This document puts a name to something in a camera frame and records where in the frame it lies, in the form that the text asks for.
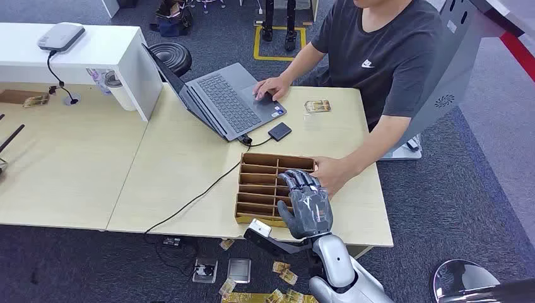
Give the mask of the person's left hand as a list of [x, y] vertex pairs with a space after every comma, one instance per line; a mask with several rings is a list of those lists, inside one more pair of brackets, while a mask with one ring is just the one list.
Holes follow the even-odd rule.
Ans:
[[352, 178], [359, 174], [358, 167], [349, 158], [313, 157], [316, 169], [311, 176], [317, 178], [327, 191], [329, 199]]

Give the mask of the person's right hand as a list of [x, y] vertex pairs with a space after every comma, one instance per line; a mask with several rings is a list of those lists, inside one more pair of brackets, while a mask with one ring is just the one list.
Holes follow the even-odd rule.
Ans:
[[291, 84], [292, 81], [284, 76], [268, 78], [259, 81], [253, 88], [252, 94], [256, 100], [260, 100], [269, 93], [273, 101], [279, 101], [286, 95]]

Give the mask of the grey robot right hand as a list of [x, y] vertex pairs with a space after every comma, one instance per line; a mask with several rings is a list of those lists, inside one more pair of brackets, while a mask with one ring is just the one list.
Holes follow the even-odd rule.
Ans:
[[319, 180], [302, 170], [286, 170], [278, 174], [290, 192], [292, 211], [286, 203], [278, 201], [278, 212], [295, 239], [329, 233], [333, 214], [327, 191]]

